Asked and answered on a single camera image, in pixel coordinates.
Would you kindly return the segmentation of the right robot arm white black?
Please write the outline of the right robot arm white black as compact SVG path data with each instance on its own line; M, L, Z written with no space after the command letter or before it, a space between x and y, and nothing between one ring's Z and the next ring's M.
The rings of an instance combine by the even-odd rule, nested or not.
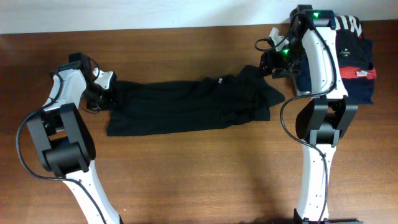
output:
M287 135L303 147L302 189L292 223L330 223L328 193L330 169L339 140L352 122L358 104L348 96L336 54L336 22L331 10L299 5L290 13L287 40L273 30L262 50L259 70L273 78L298 73L299 62L308 59L311 91L283 104L309 98L297 115L295 134Z

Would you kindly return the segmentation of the black t-shirt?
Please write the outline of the black t-shirt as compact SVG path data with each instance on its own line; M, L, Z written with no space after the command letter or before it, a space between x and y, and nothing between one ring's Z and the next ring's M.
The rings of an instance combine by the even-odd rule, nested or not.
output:
M160 83L116 83L106 134L147 136L270 121L284 95L246 65L237 75Z

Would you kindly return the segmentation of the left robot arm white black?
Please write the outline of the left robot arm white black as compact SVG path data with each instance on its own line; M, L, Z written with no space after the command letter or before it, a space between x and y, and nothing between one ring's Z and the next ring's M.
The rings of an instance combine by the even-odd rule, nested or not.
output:
M95 144L78 111L91 72L82 59L57 67L47 101L26 125L41 165L69 188L87 222L122 223L98 178Z

